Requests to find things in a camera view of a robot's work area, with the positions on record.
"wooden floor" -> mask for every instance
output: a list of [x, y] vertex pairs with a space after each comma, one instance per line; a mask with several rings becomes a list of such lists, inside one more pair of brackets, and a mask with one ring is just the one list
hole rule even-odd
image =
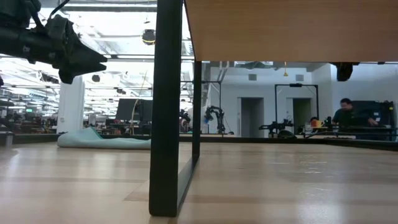
[[[316, 145], [201, 148], [177, 219], [149, 215], [149, 151], [1, 149], [0, 223], [397, 223], [398, 153]], [[189, 150], [181, 145], [181, 167]]]

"computer monitor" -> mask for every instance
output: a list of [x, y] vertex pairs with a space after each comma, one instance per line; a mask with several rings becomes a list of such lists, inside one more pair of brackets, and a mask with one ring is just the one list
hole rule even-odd
[[[136, 99], [120, 99], [116, 119], [131, 120]], [[139, 100], [134, 111], [134, 121], [152, 121], [152, 100]]]

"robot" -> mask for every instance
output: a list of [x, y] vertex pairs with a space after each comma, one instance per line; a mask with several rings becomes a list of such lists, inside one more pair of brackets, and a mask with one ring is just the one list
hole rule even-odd
[[282, 138], [282, 139], [296, 139], [296, 135], [291, 131], [285, 130], [286, 127], [293, 127], [291, 121], [284, 119], [283, 123], [278, 123], [273, 121], [272, 124], [269, 125], [261, 125], [259, 130], [268, 130], [269, 138]]
[[192, 131], [192, 128], [190, 127], [190, 122], [191, 118], [189, 117], [189, 114], [181, 109], [180, 110], [180, 132], [181, 133], [188, 133]]
[[224, 111], [217, 106], [209, 106], [205, 112], [205, 122], [213, 121], [214, 118], [211, 114], [215, 114], [217, 118], [217, 133], [225, 134], [225, 126], [224, 126]]

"light blue cushion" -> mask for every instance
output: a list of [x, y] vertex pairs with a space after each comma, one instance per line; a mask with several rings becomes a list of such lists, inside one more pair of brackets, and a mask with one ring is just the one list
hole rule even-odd
[[58, 147], [92, 147], [100, 149], [150, 149], [150, 140], [133, 138], [103, 139], [95, 129], [85, 128], [65, 133], [58, 138]]

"wooden tabletop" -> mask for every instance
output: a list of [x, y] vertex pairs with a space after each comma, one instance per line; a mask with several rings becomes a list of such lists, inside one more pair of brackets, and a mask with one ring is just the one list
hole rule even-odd
[[186, 0], [197, 60], [398, 60], [397, 0]]

